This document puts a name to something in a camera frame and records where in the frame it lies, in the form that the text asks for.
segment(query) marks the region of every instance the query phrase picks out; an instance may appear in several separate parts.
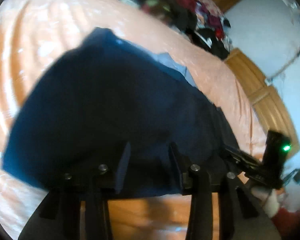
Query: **plastic-covered mattress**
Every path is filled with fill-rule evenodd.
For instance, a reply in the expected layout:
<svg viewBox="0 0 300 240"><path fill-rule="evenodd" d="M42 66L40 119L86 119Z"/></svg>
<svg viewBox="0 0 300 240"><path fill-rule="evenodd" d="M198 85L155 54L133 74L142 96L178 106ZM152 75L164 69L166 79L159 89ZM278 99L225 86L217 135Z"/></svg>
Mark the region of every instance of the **plastic-covered mattress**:
<svg viewBox="0 0 300 240"><path fill-rule="evenodd" d="M163 23L117 0L5 0L0 6L0 166L13 118L27 94L55 59L95 27L109 28L151 52L168 52L185 65L198 89L222 108L240 148L262 155L266 135L233 73ZM45 195L0 169L0 223L13 239ZM189 208L190 197L178 195L111 201L114 237L184 239Z"/></svg>

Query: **bed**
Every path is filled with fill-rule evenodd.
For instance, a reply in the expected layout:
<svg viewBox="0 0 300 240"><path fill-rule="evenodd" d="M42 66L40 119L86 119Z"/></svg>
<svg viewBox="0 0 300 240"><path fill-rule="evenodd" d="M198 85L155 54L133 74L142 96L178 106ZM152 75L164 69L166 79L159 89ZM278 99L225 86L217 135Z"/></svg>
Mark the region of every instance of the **bed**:
<svg viewBox="0 0 300 240"><path fill-rule="evenodd" d="M217 57L158 20L117 0L5 0L0 6L0 164L14 117L47 68L95 27L151 52L168 52L190 71L198 89L220 106L240 148L261 158L266 134L238 79ZM46 192L0 169L0 224L17 239ZM189 196L109 202L114 239L184 239ZM218 198L213 195L214 239Z"/></svg>

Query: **dark blue cloth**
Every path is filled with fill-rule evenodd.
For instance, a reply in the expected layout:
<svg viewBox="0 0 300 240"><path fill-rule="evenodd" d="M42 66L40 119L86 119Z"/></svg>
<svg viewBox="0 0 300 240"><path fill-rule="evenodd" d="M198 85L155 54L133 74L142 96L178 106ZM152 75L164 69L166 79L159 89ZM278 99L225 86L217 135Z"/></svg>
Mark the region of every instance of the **dark blue cloth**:
<svg viewBox="0 0 300 240"><path fill-rule="evenodd" d="M114 145L129 141L119 197L164 195L178 192L169 143L193 163L212 160L210 168L221 171L221 137L238 147L222 112L179 72L97 28L34 87L12 127L2 167L50 189L67 167L85 158L94 160L87 169L111 166Z"/></svg>

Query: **wooden headboard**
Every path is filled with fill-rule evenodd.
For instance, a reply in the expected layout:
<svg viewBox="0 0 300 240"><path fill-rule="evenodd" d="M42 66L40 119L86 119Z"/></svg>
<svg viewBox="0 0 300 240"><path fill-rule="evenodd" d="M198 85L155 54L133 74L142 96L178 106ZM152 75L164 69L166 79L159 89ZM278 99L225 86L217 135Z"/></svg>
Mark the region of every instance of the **wooden headboard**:
<svg viewBox="0 0 300 240"><path fill-rule="evenodd" d="M277 90L267 86L265 75L239 49L231 51L225 63L232 70L252 104L265 133L269 129L291 138L288 158L300 150L300 143L290 115Z"/></svg>

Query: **green light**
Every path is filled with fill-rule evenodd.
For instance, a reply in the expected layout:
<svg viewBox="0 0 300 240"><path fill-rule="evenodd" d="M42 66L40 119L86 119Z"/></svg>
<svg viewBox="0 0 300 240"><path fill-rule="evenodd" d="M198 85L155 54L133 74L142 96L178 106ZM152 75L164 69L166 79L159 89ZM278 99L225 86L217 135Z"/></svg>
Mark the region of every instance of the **green light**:
<svg viewBox="0 0 300 240"><path fill-rule="evenodd" d="M287 152L288 150L290 150L291 149L291 146L290 145L286 145L284 148L283 148L283 150L285 151L285 152Z"/></svg>

